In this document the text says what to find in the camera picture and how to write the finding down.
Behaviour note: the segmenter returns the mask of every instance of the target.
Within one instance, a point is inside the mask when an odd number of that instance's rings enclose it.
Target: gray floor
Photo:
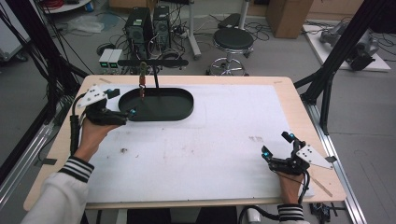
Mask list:
[[[93,14],[106,10],[106,4],[101,4]],[[197,11],[195,27],[204,25],[199,32],[213,33],[217,23],[207,17],[208,12]],[[88,14],[83,10],[56,15],[56,22],[66,22],[78,15]],[[121,35],[124,21],[115,20],[115,26],[109,26],[99,35],[85,35],[81,32],[65,35],[65,38],[78,53],[81,59],[95,74],[101,74],[98,64],[99,56],[96,48],[108,42],[113,35]],[[257,21],[265,24],[265,18],[248,18],[247,22]],[[320,63],[304,35],[297,39],[277,39],[272,34],[268,41],[257,40],[254,43],[254,53],[248,58],[236,56],[251,76],[281,76],[290,77],[293,81],[300,80],[316,72]],[[186,53],[183,59],[190,64],[183,70],[163,69],[161,75],[204,75],[207,66],[224,53],[211,45],[211,37],[196,36],[202,51],[202,58],[195,61],[192,58],[190,44],[185,41]],[[88,70],[74,55],[70,48],[66,53],[74,65]],[[378,55],[383,59],[395,60],[396,57],[384,50]],[[329,132],[332,142],[343,164],[349,182],[358,198],[361,209],[368,223],[394,223],[396,218],[396,180],[393,163],[396,161],[396,63],[389,63],[392,70],[381,72],[351,72],[340,70],[333,81],[332,100],[329,116]],[[21,136],[29,127],[42,106],[46,103],[44,79],[35,70],[30,60],[27,63],[16,61],[2,64],[0,67],[0,92],[3,100],[1,116],[1,157],[3,162],[9,152],[15,147]],[[18,185],[6,206],[0,211],[0,223],[19,223],[25,212],[22,205],[28,191],[35,180],[39,168],[32,166]],[[270,212],[275,212],[272,205],[263,206]],[[315,217],[309,215],[307,204],[304,205],[306,219],[318,223]],[[89,213],[94,220],[95,211]],[[117,211],[108,210],[103,214],[102,223],[114,223]],[[338,211],[338,216],[332,214],[333,223],[350,223],[345,211]]]

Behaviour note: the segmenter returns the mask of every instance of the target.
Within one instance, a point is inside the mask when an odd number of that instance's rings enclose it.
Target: black oval tray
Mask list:
[[[194,99],[180,88],[145,88],[145,97],[140,97],[140,89],[123,94],[119,100],[121,112],[136,111],[131,121],[181,120],[193,110]]]

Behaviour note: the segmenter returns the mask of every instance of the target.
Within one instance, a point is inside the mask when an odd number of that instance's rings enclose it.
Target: black stool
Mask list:
[[[207,75],[214,76],[247,76],[244,65],[232,58],[233,54],[244,54],[248,57],[253,51],[253,37],[246,31],[237,28],[223,28],[213,35],[213,44],[216,48],[227,52],[226,58],[215,60],[206,71]]]

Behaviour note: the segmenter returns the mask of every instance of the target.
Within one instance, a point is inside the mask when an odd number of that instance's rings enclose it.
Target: human hand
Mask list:
[[[303,182],[304,175],[287,175],[278,172],[279,184],[283,203],[298,203],[298,192]]]
[[[99,148],[99,144],[105,139],[107,133],[118,128],[118,125],[96,125],[89,119],[82,123],[81,142],[74,154],[75,157],[88,162]]]

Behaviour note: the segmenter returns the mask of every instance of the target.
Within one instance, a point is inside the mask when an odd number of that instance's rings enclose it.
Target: computer tower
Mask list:
[[[154,8],[152,17],[154,35],[157,36],[157,49],[165,50],[171,48],[171,29],[169,20],[169,7],[160,6]]]
[[[128,42],[132,45],[133,54],[136,53],[140,59],[150,58],[149,42],[154,37],[152,23],[148,7],[133,7],[125,23],[125,32]]]

